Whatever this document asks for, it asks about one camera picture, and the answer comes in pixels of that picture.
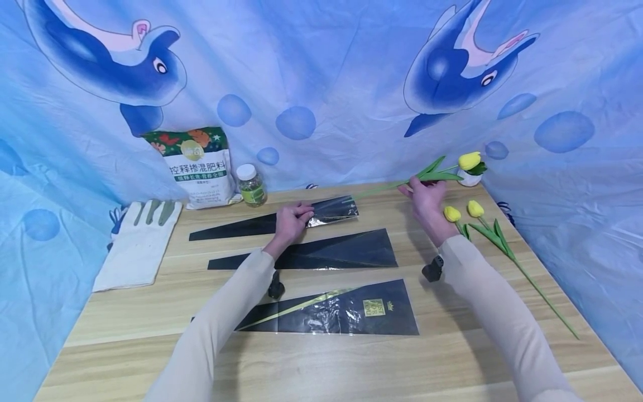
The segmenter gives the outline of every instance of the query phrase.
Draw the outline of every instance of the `wooden table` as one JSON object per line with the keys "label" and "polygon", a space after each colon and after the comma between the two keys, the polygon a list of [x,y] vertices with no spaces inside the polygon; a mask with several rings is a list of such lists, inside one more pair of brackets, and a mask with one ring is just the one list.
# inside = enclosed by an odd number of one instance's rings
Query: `wooden table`
{"label": "wooden table", "polygon": [[[153,286],[94,294],[39,392],[37,401],[140,401],[165,366],[190,317],[231,275],[206,271],[212,258],[249,252],[270,235],[188,242],[196,230],[274,212],[281,203],[356,194],[372,185],[271,194],[259,209],[235,205],[183,211]],[[469,199],[498,218],[510,247],[581,336],[577,341],[495,246],[472,235],[540,325],[572,386],[586,402],[634,402],[643,396],[576,311],[483,187],[449,184],[446,203],[464,220]],[[434,258],[406,198],[391,190],[358,201],[360,217],[313,228],[304,242],[388,230],[400,268],[283,271],[284,298],[403,278],[420,336],[235,333],[216,367],[216,401],[516,401],[500,355],[452,290],[429,284],[421,268]]]}

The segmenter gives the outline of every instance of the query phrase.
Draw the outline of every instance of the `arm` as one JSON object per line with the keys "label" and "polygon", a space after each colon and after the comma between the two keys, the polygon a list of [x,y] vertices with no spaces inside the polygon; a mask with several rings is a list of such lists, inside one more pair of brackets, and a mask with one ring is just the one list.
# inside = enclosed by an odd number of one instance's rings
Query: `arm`
{"label": "arm", "polygon": [[219,351],[266,294],[275,272],[275,261],[301,235],[312,217],[311,211],[311,207],[300,203],[277,212],[273,240],[263,250],[248,255],[196,314],[176,343],[167,366],[145,396],[146,402],[210,402]]}
{"label": "arm", "polygon": [[444,259],[444,282],[467,301],[502,354],[521,402],[582,402],[572,391],[540,326],[522,299],[442,214],[445,183],[417,178],[399,190],[413,201],[415,218]]}

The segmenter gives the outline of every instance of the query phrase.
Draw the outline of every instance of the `white bottle cap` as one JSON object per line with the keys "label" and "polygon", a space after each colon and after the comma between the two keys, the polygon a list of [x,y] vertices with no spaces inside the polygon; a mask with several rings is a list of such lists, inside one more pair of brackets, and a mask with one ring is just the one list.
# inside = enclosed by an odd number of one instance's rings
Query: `white bottle cap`
{"label": "white bottle cap", "polygon": [[239,180],[247,181],[252,180],[257,175],[255,167],[249,163],[241,165],[237,168],[237,177]]}

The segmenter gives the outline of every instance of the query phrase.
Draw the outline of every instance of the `white flower pot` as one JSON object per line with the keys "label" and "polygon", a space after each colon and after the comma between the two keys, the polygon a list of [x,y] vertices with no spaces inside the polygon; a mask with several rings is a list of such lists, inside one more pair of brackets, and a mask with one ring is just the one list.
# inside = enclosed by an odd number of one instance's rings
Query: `white flower pot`
{"label": "white flower pot", "polygon": [[462,169],[458,169],[458,176],[464,179],[464,180],[458,181],[458,183],[460,183],[465,187],[473,187],[476,184],[478,184],[480,180],[482,180],[482,175],[472,176]]}

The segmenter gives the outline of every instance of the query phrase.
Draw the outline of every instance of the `glove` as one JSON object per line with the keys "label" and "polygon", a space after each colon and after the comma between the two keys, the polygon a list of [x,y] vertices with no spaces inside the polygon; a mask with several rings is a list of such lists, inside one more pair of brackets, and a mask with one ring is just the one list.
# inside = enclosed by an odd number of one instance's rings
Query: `glove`
{"label": "glove", "polygon": [[154,283],[183,205],[157,199],[132,203],[94,282],[94,292]]}

